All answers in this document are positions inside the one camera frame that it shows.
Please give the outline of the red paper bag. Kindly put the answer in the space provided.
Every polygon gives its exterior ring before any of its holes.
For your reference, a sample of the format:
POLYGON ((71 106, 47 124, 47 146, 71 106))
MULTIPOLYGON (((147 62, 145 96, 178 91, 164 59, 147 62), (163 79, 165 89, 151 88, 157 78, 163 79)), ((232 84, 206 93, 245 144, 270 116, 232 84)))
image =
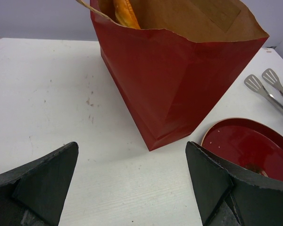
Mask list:
POLYGON ((239 0, 132 0, 139 29, 111 0, 84 6, 100 53, 149 150, 190 135, 269 35, 239 0))

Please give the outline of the long twisted bread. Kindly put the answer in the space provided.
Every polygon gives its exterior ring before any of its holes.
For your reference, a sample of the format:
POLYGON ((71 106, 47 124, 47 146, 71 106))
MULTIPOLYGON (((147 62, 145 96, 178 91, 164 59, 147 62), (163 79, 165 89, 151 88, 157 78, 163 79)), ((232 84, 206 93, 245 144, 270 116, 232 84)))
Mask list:
POLYGON ((113 0, 117 21, 125 27, 141 29, 129 0, 113 0))

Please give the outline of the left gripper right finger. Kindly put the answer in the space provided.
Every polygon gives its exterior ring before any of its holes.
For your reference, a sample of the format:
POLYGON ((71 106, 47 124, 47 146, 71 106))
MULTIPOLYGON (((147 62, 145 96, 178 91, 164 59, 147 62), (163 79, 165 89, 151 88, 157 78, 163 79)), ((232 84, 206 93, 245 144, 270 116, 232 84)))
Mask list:
POLYGON ((185 148, 204 226, 283 226, 283 181, 268 178, 188 142, 185 148))

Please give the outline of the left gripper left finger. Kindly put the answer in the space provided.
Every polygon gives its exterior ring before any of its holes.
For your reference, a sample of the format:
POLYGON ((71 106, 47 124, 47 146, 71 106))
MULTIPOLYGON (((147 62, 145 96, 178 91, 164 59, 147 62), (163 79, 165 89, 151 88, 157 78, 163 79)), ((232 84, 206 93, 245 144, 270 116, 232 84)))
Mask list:
POLYGON ((0 226, 57 226, 78 153, 70 142, 0 174, 0 226))

